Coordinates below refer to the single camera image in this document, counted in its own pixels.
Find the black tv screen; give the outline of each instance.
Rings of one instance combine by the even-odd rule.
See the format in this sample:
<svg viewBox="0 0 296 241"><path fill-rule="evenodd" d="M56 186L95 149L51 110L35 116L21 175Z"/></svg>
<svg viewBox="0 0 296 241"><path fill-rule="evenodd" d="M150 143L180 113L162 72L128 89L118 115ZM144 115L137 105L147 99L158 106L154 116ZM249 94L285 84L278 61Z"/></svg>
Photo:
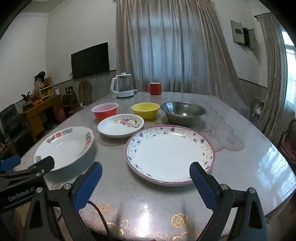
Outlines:
<svg viewBox="0 0 296 241"><path fill-rule="evenodd" d="M109 71L108 43L98 44L71 55L73 78Z"/></svg>

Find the stainless steel bowl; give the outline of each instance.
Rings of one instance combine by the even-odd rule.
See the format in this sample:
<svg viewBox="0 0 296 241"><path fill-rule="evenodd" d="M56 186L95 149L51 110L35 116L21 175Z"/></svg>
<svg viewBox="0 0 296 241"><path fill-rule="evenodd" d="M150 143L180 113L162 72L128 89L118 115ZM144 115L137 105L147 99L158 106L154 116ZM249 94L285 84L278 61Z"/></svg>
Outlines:
<svg viewBox="0 0 296 241"><path fill-rule="evenodd" d="M193 103L172 101L163 103L160 108L166 113L168 121L178 126L193 126L207 110Z"/></svg>

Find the red mug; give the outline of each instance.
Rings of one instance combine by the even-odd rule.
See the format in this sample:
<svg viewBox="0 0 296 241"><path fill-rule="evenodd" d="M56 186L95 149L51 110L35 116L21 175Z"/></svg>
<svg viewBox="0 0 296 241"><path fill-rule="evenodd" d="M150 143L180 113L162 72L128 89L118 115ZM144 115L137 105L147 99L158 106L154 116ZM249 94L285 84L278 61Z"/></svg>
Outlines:
<svg viewBox="0 0 296 241"><path fill-rule="evenodd" d="M160 95L161 94L161 83L150 83L146 86L145 91L151 95Z"/></svg>

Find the curtain rod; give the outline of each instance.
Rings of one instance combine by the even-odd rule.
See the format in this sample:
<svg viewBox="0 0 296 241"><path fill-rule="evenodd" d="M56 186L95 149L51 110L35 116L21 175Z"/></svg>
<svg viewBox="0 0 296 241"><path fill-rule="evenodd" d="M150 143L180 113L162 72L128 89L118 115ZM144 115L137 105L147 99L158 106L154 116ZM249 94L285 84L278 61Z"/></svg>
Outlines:
<svg viewBox="0 0 296 241"><path fill-rule="evenodd" d="M260 16L262 14L267 14L267 13L271 13L271 12L265 12L265 13L261 13L261 14L258 14L258 15L254 15L254 18L258 19L258 16Z"/></svg>

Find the round table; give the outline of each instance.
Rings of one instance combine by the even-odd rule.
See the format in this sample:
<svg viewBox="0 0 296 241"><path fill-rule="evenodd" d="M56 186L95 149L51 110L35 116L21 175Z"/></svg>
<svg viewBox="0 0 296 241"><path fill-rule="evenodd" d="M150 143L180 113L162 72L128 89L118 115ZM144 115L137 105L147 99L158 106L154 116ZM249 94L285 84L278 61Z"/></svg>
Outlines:
<svg viewBox="0 0 296 241"><path fill-rule="evenodd" d="M106 102L118 103L118 114L122 114L132 113L131 106L136 103L161 104L168 101L191 102L206 108L207 115L193 129L202 132L214 146L216 160L210 174L219 183L226 183L236 190L254 187L265 215L293 193L296 188L293 171L256 127L216 97L189 93L163 92L152 96L139 92L128 99L117 99L109 94L71 116L42 138L22 158L20 168L26 169L33 164L38 146L51 134L71 126L88 127L95 136L92 147L74 164L48 173L45 179L49 189L72 183L93 161L98 161L103 166L103 176L90 200L100 208L114 236L134 240L196 240L212 211L205 207L195 186L165 187L139 177L129 168L124 157L127 139L104 138L98 132L98 121L91 112L92 107ZM145 121L144 127L166 122L164 112L159 110L157 120ZM231 211L222 235L230 232L235 211ZM92 206L86 205L79 213L88 228L105 233L101 219Z"/></svg>

